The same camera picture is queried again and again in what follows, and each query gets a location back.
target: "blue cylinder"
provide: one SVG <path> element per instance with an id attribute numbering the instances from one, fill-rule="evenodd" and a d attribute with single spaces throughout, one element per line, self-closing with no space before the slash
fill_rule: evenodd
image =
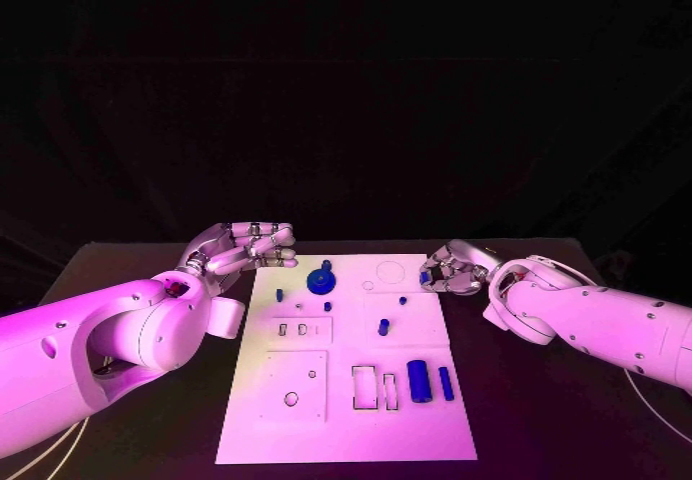
<path id="1" fill-rule="evenodd" d="M 454 392 L 451 391 L 450 371 L 447 367 L 440 367 L 440 381 L 443 382 L 444 399 L 450 402 L 454 400 Z"/>
<path id="2" fill-rule="evenodd" d="M 322 268 L 313 270 L 307 276 L 307 289 L 316 295 L 326 295 L 336 286 L 336 277 L 332 273 L 332 262 L 325 260 Z"/>
<path id="3" fill-rule="evenodd" d="M 411 385 L 411 400 L 414 403 L 428 403 L 433 401 L 433 392 L 430 391 L 428 366 L 423 360 L 411 360 L 408 367 L 408 383 Z"/>
<path id="4" fill-rule="evenodd" d="M 387 333 L 389 331 L 389 320 L 387 318 L 384 318 L 381 321 L 379 321 L 379 328 L 378 328 L 378 333 L 385 336 Z"/>

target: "cable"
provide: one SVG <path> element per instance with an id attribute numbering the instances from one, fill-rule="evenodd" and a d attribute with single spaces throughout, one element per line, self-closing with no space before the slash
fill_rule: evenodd
<path id="1" fill-rule="evenodd" d="M 627 379 L 630 380 L 632 383 L 632 388 L 635 388 L 635 391 L 637 392 L 639 398 L 645 402 L 645 405 L 649 407 L 649 410 L 653 412 L 653 414 L 659 417 L 659 420 L 668 425 L 668 428 L 689 442 L 692 443 L 692 439 L 671 425 L 669 421 L 663 418 L 660 413 L 656 411 L 656 409 L 652 407 L 652 404 L 646 401 L 645 396 L 642 395 L 642 392 L 639 391 L 637 385 L 635 384 L 635 380 L 632 379 L 632 375 L 627 369 L 624 369 L 624 374 L 627 375 Z"/>
<path id="2" fill-rule="evenodd" d="M 58 445 L 65 441 L 72 430 L 75 430 L 80 422 L 77 422 L 71 427 L 69 430 L 65 432 L 62 437 L 56 440 L 56 442 L 51 445 L 48 450 L 5 479 L 5 480 L 15 480 L 46 457 L 46 455 L 58 448 Z"/>
<path id="3" fill-rule="evenodd" d="M 72 455 L 72 451 L 75 450 L 77 443 L 80 442 L 80 439 L 82 438 L 82 433 L 84 433 L 84 429 L 87 428 L 87 422 L 88 422 L 88 421 L 90 421 L 90 417 L 87 417 L 87 418 L 84 419 L 82 429 L 80 430 L 80 433 L 77 434 L 77 438 L 75 438 L 75 441 L 72 442 L 72 446 L 69 447 L 68 453 L 65 454 L 65 457 L 62 458 L 62 461 L 61 461 L 61 463 L 58 464 L 58 466 L 55 467 L 55 470 L 54 470 L 54 472 L 51 473 L 51 475 L 49 475 L 49 477 L 46 478 L 46 480 L 52 480 L 52 478 L 55 477 L 55 474 L 58 473 L 58 470 L 62 468 L 62 465 L 65 464 L 65 462 L 68 461 L 69 456 Z"/>

